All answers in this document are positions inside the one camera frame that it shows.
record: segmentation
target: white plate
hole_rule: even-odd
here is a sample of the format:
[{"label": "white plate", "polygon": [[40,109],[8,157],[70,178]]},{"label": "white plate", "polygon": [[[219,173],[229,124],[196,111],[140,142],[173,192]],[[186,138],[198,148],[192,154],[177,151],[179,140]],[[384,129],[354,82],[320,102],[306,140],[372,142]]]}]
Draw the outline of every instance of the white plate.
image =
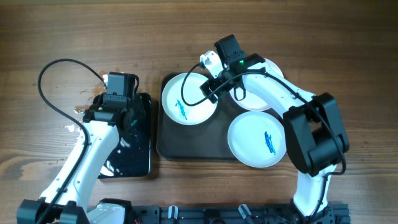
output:
[{"label": "white plate", "polygon": [[[269,64],[270,68],[273,69],[274,72],[276,72],[276,74],[280,75],[281,77],[283,77],[283,73],[280,70],[280,68],[274,63],[271,62],[270,60],[266,59],[266,63]],[[241,101],[237,101],[235,100],[234,97],[234,89],[229,91],[229,94],[232,96],[232,99],[242,108],[249,110],[249,111],[264,111],[264,110],[268,110],[269,108],[271,108],[266,102],[264,102],[264,100],[262,100],[261,98],[259,98],[258,96],[256,96],[255,94],[249,92],[246,90],[246,97],[245,99],[241,100]],[[241,88],[237,88],[236,89],[236,96],[238,97],[238,99],[243,98],[243,90]]]},{"label": "white plate", "polygon": [[[179,74],[172,78],[164,87],[162,93],[162,106],[167,116],[173,121],[194,125],[206,121],[216,110],[217,103],[213,104],[206,100],[196,106],[187,106],[181,99],[181,86],[186,73]],[[207,77],[191,73],[184,85],[184,99],[187,103],[196,103],[205,96],[200,86],[207,81]]]},{"label": "white plate", "polygon": [[[269,142],[275,153],[269,149],[266,135],[271,138]],[[242,163],[256,168],[269,167],[286,153],[285,131],[273,116],[249,111],[236,117],[229,126],[228,145]]]}]

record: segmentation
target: robotic arm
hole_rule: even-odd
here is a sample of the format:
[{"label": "robotic arm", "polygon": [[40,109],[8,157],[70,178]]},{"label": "robotic arm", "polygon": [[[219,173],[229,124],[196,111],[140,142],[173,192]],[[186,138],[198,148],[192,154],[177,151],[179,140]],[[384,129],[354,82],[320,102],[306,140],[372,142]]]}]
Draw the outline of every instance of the robotic arm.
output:
[{"label": "robotic arm", "polygon": [[[328,176],[345,171],[343,161],[342,172],[333,172],[349,148],[336,101],[328,93],[316,96],[301,90],[278,76],[259,55],[246,56],[234,35],[216,42],[215,48],[218,54],[208,51],[200,57],[201,68],[213,76],[200,87],[203,94],[215,103],[238,86],[260,97],[283,117],[287,153],[298,169],[293,203],[305,219],[315,217],[328,204]],[[309,123],[321,120],[322,126],[311,131]]]}]

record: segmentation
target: wood grain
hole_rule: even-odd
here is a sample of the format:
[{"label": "wood grain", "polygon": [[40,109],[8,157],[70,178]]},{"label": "wood grain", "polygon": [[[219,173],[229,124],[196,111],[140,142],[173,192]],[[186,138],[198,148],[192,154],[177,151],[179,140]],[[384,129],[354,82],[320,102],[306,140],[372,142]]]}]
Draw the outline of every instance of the wood grain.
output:
[{"label": "wood grain", "polygon": [[[235,34],[248,53],[274,61],[285,76],[337,99],[351,143],[344,176],[328,198],[348,203],[353,223],[398,220],[398,19],[389,1],[181,2],[0,7],[0,223],[15,223],[68,157],[77,132],[39,98],[37,76],[58,58],[97,72],[140,76],[156,100],[163,77],[186,72],[213,43]],[[50,68],[48,99],[81,118],[98,80],[78,65]],[[155,179],[97,181],[90,205],[289,203],[296,170],[287,156],[268,169],[240,163],[156,159]]]}]

